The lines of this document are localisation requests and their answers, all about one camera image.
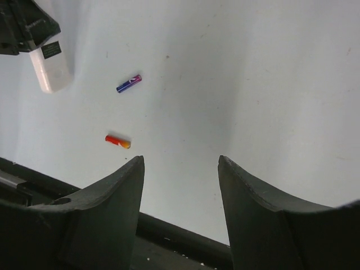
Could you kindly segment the purple blue battery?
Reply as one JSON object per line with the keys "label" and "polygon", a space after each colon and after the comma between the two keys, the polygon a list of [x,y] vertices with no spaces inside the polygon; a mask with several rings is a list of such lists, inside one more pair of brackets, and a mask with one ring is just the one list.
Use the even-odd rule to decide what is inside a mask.
{"label": "purple blue battery", "polygon": [[116,91],[118,93],[122,93],[125,90],[133,87],[134,85],[136,85],[137,83],[142,81],[142,77],[138,74],[136,76],[131,77],[130,79],[128,79],[126,82],[122,83],[121,85],[119,85],[118,87],[116,87]]}

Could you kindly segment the white remote control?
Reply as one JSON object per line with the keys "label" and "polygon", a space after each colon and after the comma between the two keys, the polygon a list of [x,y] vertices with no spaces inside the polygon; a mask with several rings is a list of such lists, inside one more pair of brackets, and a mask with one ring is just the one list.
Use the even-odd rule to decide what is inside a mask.
{"label": "white remote control", "polygon": [[29,53],[40,88],[44,93],[60,91],[73,79],[63,43],[64,35],[59,33]]}

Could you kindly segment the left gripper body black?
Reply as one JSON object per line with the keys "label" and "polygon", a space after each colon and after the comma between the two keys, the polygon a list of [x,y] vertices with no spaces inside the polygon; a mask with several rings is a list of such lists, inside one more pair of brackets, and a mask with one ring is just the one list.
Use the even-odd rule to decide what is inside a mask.
{"label": "left gripper body black", "polygon": [[1,1],[1,54],[19,55],[30,52],[33,46],[19,2]]}

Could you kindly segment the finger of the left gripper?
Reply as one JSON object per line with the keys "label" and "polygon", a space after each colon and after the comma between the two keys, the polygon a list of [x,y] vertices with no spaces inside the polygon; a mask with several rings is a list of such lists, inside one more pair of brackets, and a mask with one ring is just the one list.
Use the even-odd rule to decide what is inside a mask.
{"label": "finger of the left gripper", "polygon": [[61,32],[58,22],[35,1],[11,1],[11,10],[18,27],[15,36],[19,47],[41,47]]}

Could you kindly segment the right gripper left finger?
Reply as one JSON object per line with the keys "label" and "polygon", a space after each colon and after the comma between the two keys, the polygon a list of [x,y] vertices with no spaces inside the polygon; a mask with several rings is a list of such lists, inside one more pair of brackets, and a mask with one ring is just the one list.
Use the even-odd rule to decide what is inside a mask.
{"label": "right gripper left finger", "polygon": [[145,175],[135,156],[107,177],[77,189],[1,159],[2,269],[130,269]]}

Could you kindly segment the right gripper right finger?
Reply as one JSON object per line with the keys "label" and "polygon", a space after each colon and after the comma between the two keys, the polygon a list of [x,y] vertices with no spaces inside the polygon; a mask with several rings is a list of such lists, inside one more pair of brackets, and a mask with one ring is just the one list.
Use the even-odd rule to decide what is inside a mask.
{"label": "right gripper right finger", "polygon": [[300,199],[225,156],[218,177],[234,269],[359,268],[359,201]]}

